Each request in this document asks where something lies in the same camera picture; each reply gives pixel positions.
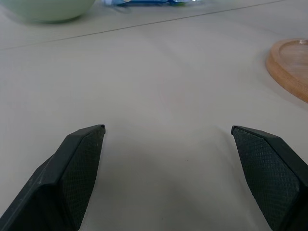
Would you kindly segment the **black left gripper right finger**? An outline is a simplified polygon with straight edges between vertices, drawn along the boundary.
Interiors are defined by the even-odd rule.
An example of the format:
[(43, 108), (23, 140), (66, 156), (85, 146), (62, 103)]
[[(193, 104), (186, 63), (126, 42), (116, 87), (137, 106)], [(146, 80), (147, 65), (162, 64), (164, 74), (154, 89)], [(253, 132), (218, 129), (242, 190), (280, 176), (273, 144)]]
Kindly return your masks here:
[(308, 166), (280, 137), (233, 126), (247, 185), (273, 231), (308, 229)]

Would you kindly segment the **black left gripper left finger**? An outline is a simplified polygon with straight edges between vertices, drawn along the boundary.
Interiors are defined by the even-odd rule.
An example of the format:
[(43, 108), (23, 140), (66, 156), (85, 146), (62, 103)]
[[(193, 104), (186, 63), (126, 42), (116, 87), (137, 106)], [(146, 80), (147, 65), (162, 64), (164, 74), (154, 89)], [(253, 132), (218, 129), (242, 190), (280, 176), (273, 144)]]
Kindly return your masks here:
[(77, 231), (95, 185), (105, 125), (66, 136), (0, 218), (2, 231)]

